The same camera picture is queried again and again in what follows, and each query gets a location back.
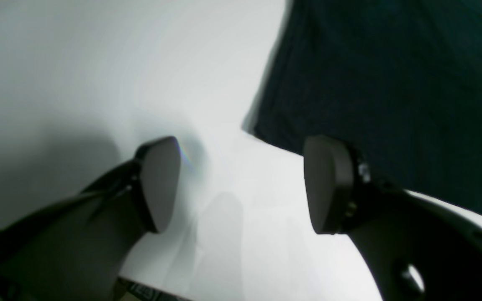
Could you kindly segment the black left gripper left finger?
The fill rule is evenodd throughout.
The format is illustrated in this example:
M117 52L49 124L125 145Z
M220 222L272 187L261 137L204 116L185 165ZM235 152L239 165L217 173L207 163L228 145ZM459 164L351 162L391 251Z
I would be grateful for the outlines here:
M181 161L174 136L143 143L76 196L1 230L0 301L110 301L131 249L172 220Z

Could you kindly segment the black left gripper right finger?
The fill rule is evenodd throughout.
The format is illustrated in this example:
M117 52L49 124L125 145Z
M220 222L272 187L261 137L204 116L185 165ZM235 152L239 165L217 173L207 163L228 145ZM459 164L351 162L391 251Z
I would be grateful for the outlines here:
M482 301L482 226L386 179L363 154L316 135L303 147L310 220L345 234L384 301Z

